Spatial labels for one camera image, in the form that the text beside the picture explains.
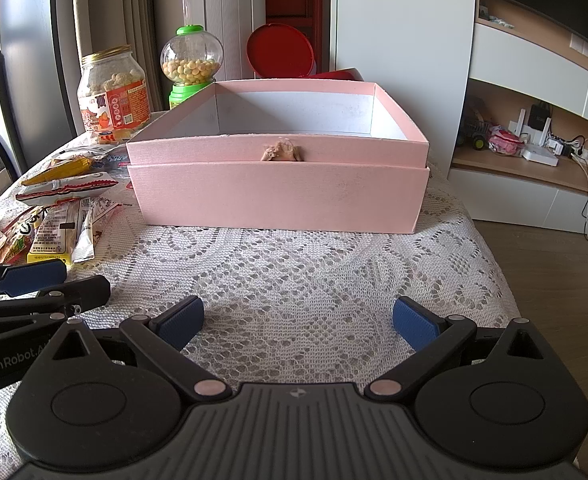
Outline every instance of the tablecloth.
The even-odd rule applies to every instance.
[[[85,134],[68,145],[87,142]],[[109,303],[83,314],[92,328],[155,316],[198,294],[205,323],[183,353],[233,387],[353,381],[362,388],[412,353],[391,323],[400,295],[480,326],[503,327],[518,316],[487,244],[443,174],[430,168],[413,235],[148,226],[138,206],[123,206],[96,257],[75,264],[68,279],[100,273],[112,284]],[[1,227],[26,209],[14,199],[19,188],[0,198]],[[0,390],[0,479],[21,463],[5,429],[17,386]]]

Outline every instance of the glass jar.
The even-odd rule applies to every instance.
[[[223,62],[223,46],[201,25],[185,25],[161,51],[161,69],[173,83],[170,108],[214,81]]]
[[[77,96],[86,131],[109,132],[114,140],[122,140],[147,124],[145,72],[129,45],[85,56],[81,70]]]

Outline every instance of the brown bow remnant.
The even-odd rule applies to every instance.
[[[302,162],[303,157],[300,155],[298,146],[294,146],[289,140],[284,142],[279,140],[273,146],[268,146],[261,160],[286,160],[289,162]]]

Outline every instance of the toy wheel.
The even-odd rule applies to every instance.
[[[472,139],[472,146],[474,147],[474,150],[482,150],[486,145],[487,141],[483,136],[478,135]]]

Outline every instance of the clear plastic globe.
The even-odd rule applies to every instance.
[[[161,68],[176,86],[208,84],[223,62],[223,45],[200,25],[176,31],[161,51]]]

